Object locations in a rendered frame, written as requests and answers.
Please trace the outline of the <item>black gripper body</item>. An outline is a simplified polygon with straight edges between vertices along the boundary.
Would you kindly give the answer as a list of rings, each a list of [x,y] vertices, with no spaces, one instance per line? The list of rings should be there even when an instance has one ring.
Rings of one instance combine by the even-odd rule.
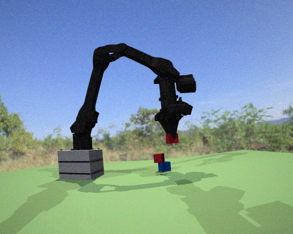
[[[159,98],[159,101],[161,101],[161,109],[160,112],[154,116],[155,121],[165,119],[167,116],[181,116],[182,113],[188,113],[189,107],[186,104],[177,104],[178,98],[179,96],[176,95],[175,92],[161,93]]]

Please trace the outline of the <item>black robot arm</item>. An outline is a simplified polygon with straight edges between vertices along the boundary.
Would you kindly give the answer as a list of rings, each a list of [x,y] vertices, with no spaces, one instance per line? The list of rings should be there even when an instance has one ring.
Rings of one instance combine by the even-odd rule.
[[[109,54],[113,53],[113,54]],[[113,62],[121,57],[127,57],[151,69],[157,78],[154,84],[159,84],[160,94],[166,92],[195,93],[196,81],[192,74],[180,75],[170,60],[155,58],[139,51],[125,43],[110,44],[95,49],[93,54],[93,70],[85,98],[85,102],[78,112],[76,121],[70,127],[73,134],[73,149],[92,149],[92,128],[95,127],[99,112],[96,111],[96,102],[101,86],[104,71]]]

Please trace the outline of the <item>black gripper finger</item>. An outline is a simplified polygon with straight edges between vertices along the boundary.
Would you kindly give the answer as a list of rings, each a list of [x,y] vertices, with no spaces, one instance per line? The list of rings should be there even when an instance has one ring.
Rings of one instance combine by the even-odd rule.
[[[165,120],[167,122],[168,128],[170,130],[170,134],[172,137],[176,137],[178,123],[181,118],[184,116],[167,116],[165,117]]]
[[[166,134],[170,134],[170,130],[168,128],[167,122],[165,119],[160,119],[158,120],[160,122],[160,124],[162,125],[164,131],[166,132]]]

